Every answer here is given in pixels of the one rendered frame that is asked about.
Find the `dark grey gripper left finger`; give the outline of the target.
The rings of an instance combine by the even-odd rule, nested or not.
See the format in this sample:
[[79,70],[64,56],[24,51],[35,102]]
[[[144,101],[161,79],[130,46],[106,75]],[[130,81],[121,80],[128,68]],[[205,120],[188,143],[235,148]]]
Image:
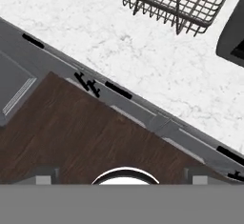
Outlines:
[[39,168],[28,173],[22,179],[16,180],[15,184],[22,185],[55,185],[59,184],[58,168]]

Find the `grey panel with ribbed strip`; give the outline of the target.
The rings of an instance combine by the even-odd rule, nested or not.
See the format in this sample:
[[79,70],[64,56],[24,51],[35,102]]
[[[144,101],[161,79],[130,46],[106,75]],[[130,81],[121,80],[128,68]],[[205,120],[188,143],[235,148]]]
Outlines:
[[0,127],[19,110],[37,78],[0,51]]

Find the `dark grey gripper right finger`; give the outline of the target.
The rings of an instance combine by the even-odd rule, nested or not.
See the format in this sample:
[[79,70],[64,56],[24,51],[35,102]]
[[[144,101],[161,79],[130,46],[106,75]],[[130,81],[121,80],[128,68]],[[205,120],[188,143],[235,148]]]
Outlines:
[[189,185],[228,185],[230,181],[208,168],[186,168],[184,183]]

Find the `black box-shaped appliance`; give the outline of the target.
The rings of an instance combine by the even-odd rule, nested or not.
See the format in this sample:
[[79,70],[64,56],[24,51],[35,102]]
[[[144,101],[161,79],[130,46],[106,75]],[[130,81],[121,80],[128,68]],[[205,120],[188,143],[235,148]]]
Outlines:
[[215,53],[244,69],[244,0],[239,0],[221,32]]

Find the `grey drawer front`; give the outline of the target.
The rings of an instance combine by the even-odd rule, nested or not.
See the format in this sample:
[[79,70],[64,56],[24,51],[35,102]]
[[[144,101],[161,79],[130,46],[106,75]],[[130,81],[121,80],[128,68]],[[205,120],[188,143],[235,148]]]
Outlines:
[[91,72],[87,72],[86,70],[78,70],[76,72],[78,73],[83,72],[84,73],[83,79],[85,81],[87,80],[96,81],[94,86],[97,89],[100,89],[100,93],[99,93],[100,97],[97,98],[93,94],[91,88],[88,91],[90,95],[92,95],[99,101],[105,103],[109,107],[113,108],[117,112],[120,112],[121,114],[127,116],[128,118],[130,118],[130,120],[144,127],[145,129],[148,129],[149,131],[154,133],[159,133],[160,130],[169,122],[169,118],[167,116],[161,115],[159,112],[155,112],[152,109],[148,109],[144,105],[141,105],[139,102],[136,102],[131,92],[129,93],[132,95],[132,99],[127,99],[126,97],[118,94],[117,92],[114,92],[111,89],[107,88],[105,86],[105,82],[109,81],[108,79],[102,80],[99,76],[94,76]]
[[[174,122],[169,122],[162,128],[162,137],[193,153],[203,164],[226,177],[228,177],[228,173],[234,173],[235,171],[239,171],[244,176],[244,166],[218,152],[215,147],[182,129]],[[244,184],[244,182],[234,179],[233,181]]]
[[10,22],[0,17],[0,51],[19,64],[29,67],[36,72],[52,71],[59,76],[73,77],[78,69],[52,54],[46,49],[46,45],[40,41],[45,48],[40,49],[22,37],[25,33],[34,39],[34,36],[20,30]]

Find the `round white black-rimmed object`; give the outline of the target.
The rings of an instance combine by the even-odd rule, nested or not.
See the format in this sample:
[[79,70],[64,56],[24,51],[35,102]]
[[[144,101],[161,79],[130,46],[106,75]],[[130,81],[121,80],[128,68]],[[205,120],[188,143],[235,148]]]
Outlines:
[[133,167],[114,168],[98,175],[92,185],[157,185],[159,181],[150,173]]

